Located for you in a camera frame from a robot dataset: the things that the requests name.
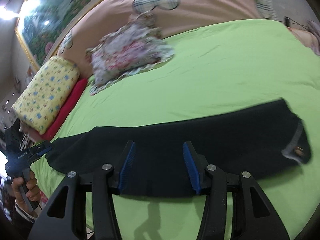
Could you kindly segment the gold-framed landscape painting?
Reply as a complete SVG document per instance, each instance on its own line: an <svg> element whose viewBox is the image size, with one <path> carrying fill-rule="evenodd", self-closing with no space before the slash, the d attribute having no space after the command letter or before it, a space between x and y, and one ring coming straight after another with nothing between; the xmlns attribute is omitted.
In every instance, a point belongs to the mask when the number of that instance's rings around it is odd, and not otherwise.
<svg viewBox="0 0 320 240"><path fill-rule="evenodd" d="M103 0L24 0L15 34L33 71L57 53L63 37Z"/></svg>

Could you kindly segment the light green bed sheet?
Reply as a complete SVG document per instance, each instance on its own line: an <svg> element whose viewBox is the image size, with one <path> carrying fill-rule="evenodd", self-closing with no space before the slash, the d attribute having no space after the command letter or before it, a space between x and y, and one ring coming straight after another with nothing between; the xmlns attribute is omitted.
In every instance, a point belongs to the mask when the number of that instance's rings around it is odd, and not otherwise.
<svg viewBox="0 0 320 240"><path fill-rule="evenodd" d="M165 65L92 96L85 90L57 137L96 126L132 127L237 111L284 98L303 121L311 161L259 182L291 239L319 204L319 57L269 20L215 24L167 38Z"/></svg>

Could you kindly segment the red folded blanket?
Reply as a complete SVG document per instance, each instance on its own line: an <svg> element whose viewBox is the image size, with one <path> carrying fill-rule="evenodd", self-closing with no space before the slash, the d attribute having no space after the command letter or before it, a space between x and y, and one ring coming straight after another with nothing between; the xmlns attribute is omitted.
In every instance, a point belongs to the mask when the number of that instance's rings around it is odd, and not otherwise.
<svg viewBox="0 0 320 240"><path fill-rule="evenodd" d="M59 129L61 128L62 124L65 122L69 113L71 113L73 108L76 106L82 93L87 87L87 83L88 83L87 79L79 79L77 81L72 91L70 92L68 98L65 100L64 104L62 105L54 122L47 128L44 134L40 135L39 132L37 132L35 129L25 124L23 121L20 121L20 131L27 133L32 142L38 142L42 140L51 141L53 137L55 137Z"/></svg>

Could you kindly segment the floral ruffled pillow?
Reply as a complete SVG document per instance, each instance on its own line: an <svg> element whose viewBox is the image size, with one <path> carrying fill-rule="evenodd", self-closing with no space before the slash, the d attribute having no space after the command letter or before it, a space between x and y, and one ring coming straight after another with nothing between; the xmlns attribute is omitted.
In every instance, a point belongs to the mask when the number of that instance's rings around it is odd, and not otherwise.
<svg viewBox="0 0 320 240"><path fill-rule="evenodd" d="M86 50L94 76L90 94L98 94L126 77L161 67L174 55L174 48L163 40L161 29L156 26L153 12L132 15L128 24Z"/></svg>

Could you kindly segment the pink plaid-heart duvet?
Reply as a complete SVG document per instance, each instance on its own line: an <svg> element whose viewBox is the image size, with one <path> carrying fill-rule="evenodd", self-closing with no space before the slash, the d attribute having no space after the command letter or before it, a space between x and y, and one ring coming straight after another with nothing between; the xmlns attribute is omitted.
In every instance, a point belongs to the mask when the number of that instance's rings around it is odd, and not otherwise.
<svg viewBox="0 0 320 240"><path fill-rule="evenodd" d="M164 37L199 27L235 20L265 18L295 28L306 27L315 14L306 0L104 0L90 10L65 36L58 55L74 62L88 78L92 68L86 50L127 24L130 16L153 11Z"/></svg>

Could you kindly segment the yellow cartoon print quilt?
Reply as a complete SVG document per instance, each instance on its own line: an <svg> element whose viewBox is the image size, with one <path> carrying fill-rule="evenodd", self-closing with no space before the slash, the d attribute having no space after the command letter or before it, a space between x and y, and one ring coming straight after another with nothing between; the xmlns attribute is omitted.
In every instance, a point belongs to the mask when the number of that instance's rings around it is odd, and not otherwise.
<svg viewBox="0 0 320 240"><path fill-rule="evenodd" d="M42 135L54 122L79 76L76 64L59 56L52 57L35 74L12 110Z"/></svg>

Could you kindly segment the black pants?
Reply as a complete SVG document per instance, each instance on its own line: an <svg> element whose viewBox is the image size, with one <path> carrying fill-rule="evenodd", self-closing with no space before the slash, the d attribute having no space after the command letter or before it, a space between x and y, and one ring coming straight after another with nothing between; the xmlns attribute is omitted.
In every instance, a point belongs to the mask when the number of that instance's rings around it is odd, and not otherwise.
<svg viewBox="0 0 320 240"><path fill-rule="evenodd" d="M188 197L195 194L183 157L190 141L195 151L221 170L250 172L261 179L311 159L302 120L283 99L236 112L139 127L95 127L56 139L46 159L61 173L86 174L106 163L116 165L126 144L136 146L124 194Z"/></svg>

